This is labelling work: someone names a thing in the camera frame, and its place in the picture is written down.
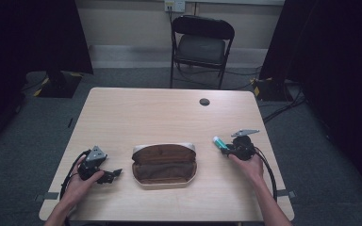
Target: metal clamp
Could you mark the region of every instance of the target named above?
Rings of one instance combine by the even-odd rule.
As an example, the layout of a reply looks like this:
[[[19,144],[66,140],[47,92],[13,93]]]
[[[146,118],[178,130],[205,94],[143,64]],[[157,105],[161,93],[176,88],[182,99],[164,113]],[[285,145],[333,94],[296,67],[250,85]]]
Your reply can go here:
[[[243,137],[243,136],[247,136],[247,135],[250,135],[250,134],[255,134],[255,133],[258,133],[260,132],[259,130],[242,130],[240,129],[239,131],[237,131],[235,134],[231,135],[231,137]]]

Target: gray carpet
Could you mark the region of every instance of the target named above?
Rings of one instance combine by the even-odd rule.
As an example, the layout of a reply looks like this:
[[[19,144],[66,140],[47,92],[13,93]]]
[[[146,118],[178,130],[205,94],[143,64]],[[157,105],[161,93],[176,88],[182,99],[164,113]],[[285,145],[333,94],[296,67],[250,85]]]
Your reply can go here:
[[[255,74],[255,69],[233,69]],[[74,125],[94,87],[159,88],[169,86],[170,69],[96,69],[87,74],[73,99],[36,98],[38,87],[25,90],[22,110],[0,134],[0,225],[42,225],[38,194],[46,192]],[[44,73],[30,73],[29,84]],[[216,85],[217,74],[187,74],[188,79]],[[254,75],[227,73],[222,89],[252,90]],[[174,82],[175,89],[209,89]],[[296,94],[298,87],[290,87]],[[287,103],[260,102],[263,117]],[[295,212],[294,225],[362,225],[362,179],[350,161],[324,134],[308,105],[292,108],[266,123],[274,153]]]

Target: forearm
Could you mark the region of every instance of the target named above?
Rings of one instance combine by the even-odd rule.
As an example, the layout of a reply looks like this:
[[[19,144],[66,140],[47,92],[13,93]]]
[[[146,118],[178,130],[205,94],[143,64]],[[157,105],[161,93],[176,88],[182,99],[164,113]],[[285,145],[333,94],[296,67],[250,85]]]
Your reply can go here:
[[[254,181],[255,194],[266,226],[292,225],[278,206],[263,178]]]
[[[68,202],[60,201],[46,220],[44,226],[63,225],[65,218],[72,208],[73,207]]]

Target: chair seat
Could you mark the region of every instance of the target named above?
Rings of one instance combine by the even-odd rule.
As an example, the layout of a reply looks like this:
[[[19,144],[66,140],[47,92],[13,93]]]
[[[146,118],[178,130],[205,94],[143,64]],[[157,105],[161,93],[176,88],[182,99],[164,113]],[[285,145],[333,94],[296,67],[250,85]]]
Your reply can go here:
[[[175,59],[220,66],[224,61],[224,49],[224,40],[184,35],[178,44]]]

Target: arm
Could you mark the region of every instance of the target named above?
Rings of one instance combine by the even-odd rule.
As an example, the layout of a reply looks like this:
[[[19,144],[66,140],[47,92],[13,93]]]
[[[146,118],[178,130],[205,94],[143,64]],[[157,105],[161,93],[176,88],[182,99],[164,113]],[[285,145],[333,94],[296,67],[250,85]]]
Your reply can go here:
[[[229,158],[239,165],[243,174],[252,183],[264,223],[267,226],[292,225],[266,186],[263,179],[263,162],[257,154],[248,161],[239,160],[232,154],[229,155]]]
[[[84,160],[81,157],[72,171],[72,178],[67,186],[63,198],[58,202],[51,215],[45,222],[45,226],[63,225],[66,216],[75,207],[84,196],[87,195],[91,186],[104,175],[103,171],[97,171],[90,179],[83,181],[77,173],[78,166]]]

